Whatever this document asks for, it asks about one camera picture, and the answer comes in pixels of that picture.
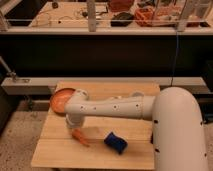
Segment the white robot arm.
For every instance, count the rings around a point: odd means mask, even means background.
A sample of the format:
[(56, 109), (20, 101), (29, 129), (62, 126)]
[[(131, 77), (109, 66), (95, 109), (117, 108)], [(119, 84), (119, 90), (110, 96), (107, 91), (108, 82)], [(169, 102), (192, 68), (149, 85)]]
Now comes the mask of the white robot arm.
[(83, 124), (86, 116), (150, 120), (153, 123), (155, 171), (209, 171), (201, 110), (194, 96), (179, 87), (156, 96), (90, 101), (76, 90), (65, 105), (67, 123)]

